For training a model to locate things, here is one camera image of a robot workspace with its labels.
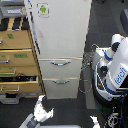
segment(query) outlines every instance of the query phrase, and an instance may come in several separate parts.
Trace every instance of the refrigerator drawer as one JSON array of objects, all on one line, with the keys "label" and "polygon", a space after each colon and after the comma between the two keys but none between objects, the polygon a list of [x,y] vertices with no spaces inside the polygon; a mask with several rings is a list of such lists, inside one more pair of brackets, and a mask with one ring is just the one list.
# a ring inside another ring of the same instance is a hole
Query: refrigerator drawer
[{"label": "refrigerator drawer", "polygon": [[33,76],[38,75],[37,66],[12,66],[12,67],[0,67],[0,77],[7,76]]},{"label": "refrigerator drawer", "polygon": [[35,64],[31,49],[0,51],[0,66],[27,66]]},{"label": "refrigerator drawer", "polygon": [[27,93],[40,92],[39,79],[20,82],[0,82],[0,93]]},{"label": "refrigerator drawer", "polygon": [[77,98],[79,79],[44,79],[48,99]]},{"label": "refrigerator drawer", "polygon": [[0,31],[0,49],[31,48],[28,31]]},{"label": "refrigerator drawer", "polygon": [[82,59],[39,60],[43,78],[80,77]]}]

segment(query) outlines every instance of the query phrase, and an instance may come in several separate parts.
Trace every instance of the refrigerator door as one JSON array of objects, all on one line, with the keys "label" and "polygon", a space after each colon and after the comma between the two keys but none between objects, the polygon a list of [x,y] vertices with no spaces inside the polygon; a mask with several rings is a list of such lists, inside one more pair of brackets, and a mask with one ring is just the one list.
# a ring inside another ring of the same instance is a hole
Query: refrigerator door
[{"label": "refrigerator door", "polygon": [[39,60],[43,78],[80,77],[82,59]]},{"label": "refrigerator door", "polygon": [[39,59],[82,57],[91,0],[24,2]]},{"label": "refrigerator door", "polygon": [[77,98],[79,79],[49,79],[44,80],[48,99]]}]

